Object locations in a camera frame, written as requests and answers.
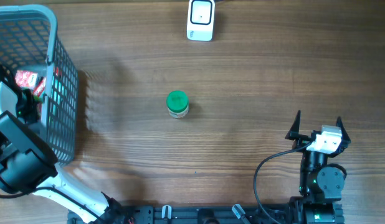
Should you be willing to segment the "red stick sachet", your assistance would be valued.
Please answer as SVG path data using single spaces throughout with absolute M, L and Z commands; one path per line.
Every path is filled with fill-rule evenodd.
M 39 84 L 35 87 L 33 95 L 36 97 L 41 97 L 45 92 L 46 77 L 43 77 Z

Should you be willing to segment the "green lid jar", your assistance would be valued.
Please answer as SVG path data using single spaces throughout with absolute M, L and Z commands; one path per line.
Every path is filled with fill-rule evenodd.
M 176 118 L 183 118 L 189 112 L 189 100 L 187 94 L 181 90 L 172 91 L 166 99 L 169 114 Z

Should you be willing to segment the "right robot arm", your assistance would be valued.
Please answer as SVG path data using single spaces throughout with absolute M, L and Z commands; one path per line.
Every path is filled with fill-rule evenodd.
M 287 223 L 344 223 L 343 210 L 337 202 L 347 178 L 346 169 L 329 163 L 344 152 L 351 139 L 341 118 L 333 126 L 323 125 L 319 131 L 300 134 L 301 112 L 285 136 L 294 142 L 293 148 L 302 154 L 299 197 L 291 197 L 286 214 Z

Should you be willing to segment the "small red white box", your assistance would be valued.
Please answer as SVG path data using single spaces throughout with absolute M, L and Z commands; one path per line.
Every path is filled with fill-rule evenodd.
M 16 72 L 15 81 L 19 87 L 33 90 L 36 86 L 38 77 L 38 73 L 28 70 L 18 70 Z

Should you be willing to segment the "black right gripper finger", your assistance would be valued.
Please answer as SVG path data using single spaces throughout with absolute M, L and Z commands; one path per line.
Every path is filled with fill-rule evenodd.
M 343 122 L 341 119 L 341 116 L 339 116 L 336 120 L 336 127 L 339 127 L 341 129 L 341 144 L 340 146 L 349 146 L 351 144 L 351 139 L 348 136 L 348 133 L 345 130 L 345 127 L 343 126 Z
M 299 140 L 299 141 L 310 141 L 311 138 L 307 135 L 302 135 L 299 133 L 300 131 L 300 118 L 301 118 L 301 111 L 298 110 L 296 117 L 294 119 L 294 122 L 289 129 L 287 135 L 285 136 L 285 139 L 287 140 Z

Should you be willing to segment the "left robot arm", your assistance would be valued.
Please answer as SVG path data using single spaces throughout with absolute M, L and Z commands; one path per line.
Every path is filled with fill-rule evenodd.
M 36 195 L 74 212 L 84 223 L 126 223 L 121 205 L 74 179 L 52 148 L 28 127 L 39 117 L 39 100 L 0 64 L 0 198 Z

